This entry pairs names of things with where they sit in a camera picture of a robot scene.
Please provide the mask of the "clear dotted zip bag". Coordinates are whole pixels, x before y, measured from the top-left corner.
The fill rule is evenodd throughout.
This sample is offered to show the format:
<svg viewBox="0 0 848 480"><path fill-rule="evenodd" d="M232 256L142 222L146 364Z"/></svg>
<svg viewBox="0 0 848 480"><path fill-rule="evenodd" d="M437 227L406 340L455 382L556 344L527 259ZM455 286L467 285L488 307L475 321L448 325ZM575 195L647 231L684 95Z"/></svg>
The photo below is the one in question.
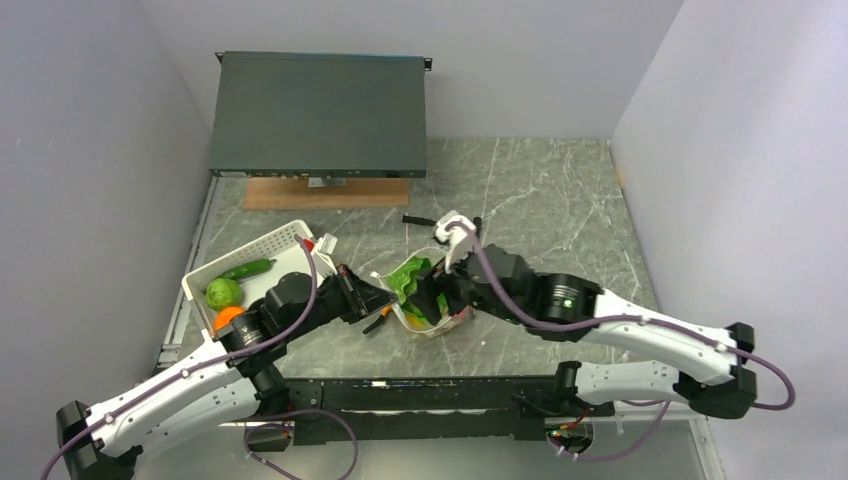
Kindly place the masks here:
<svg viewBox="0 0 848 480"><path fill-rule="evenodd" d="M432 268L440 273L444 256L442 249L424 247L414 251L388 273L370 273L380 287L395 294L397 299L388 311L413 334L437 337L475 317L476 311L472 307L452 313L444 293L437 294L432 302L425 298L426 294L433 294L435 290L425 283L424 275Z"/></svg>

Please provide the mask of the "white perforated plastic basket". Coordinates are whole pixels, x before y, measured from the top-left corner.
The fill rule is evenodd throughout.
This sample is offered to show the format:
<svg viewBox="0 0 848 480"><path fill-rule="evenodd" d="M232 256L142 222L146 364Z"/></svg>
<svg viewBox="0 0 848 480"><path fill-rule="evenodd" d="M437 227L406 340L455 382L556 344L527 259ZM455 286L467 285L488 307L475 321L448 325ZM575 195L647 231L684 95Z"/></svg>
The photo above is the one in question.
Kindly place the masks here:
<svg viewBox="0 0 848 480"><path fill-rule="evenodd" d="M240 281L241 306L248 307L254 301L262 299L266 291L277 285L282 276L292 272L310 272L306 254L301 251L296 241L298 237L305 239L310 247L319 281L336 271L331 254L335 250L337 238L331 234L316 237L304 221L293 220L184 276L182 288L193 313L197 315L197 323L204 338L215 336L214 324L218 316L218 312L206 302L207 285L233 268L257 260L268 260L268 271Z"/></svg>

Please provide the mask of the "yellow lemon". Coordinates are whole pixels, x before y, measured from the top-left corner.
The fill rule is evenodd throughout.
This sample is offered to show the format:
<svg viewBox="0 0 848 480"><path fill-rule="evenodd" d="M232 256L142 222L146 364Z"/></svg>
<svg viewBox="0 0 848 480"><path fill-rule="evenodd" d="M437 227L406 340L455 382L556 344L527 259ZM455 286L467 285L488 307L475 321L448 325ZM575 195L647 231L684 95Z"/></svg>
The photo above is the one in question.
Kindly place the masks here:
<svg viewBox="0 0 848 480"><path fill-rule="evenodd" d="M426 320L421 320L419 317L410 313L405 314L405 321L407 326L412 330L422 331L430 328Z"/></svg>

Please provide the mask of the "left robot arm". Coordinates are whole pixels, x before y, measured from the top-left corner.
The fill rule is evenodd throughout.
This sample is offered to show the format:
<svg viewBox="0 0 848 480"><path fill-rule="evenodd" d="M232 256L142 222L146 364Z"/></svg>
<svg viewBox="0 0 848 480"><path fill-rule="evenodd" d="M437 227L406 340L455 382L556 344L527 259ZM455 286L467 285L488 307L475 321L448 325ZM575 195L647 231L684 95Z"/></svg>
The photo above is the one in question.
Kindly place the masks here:
<svg viewBox="0 0 848 480"><path fill-rule="evenodd" d="M288 342L336 319L357 323L396 299L345 265L288 273L189 357L110 400L62 407L57 457L73 479L130 479L141 459L221 423L275 419L290 404L274 364Z"/></svg>

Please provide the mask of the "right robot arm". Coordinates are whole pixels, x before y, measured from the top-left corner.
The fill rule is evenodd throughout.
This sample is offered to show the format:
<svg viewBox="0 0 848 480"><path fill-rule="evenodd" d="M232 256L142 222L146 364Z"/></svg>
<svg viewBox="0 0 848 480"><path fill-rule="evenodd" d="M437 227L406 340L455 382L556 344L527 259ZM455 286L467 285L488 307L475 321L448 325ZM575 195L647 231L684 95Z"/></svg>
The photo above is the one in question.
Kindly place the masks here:
<svg viewBox="0 0 848 480"><path fill-rule="evenodd" d="M743 417L757 400L746 368L754 332L744 323L703 327L654 312L599 284L566 273L538 273L494 245L454 263L413 273L409 300L430 323L466 307L547 341L614 346L644 356L621 365L566 361L543 398L547 415L574 415L615 401L680 402L720 419Z"/></svg>

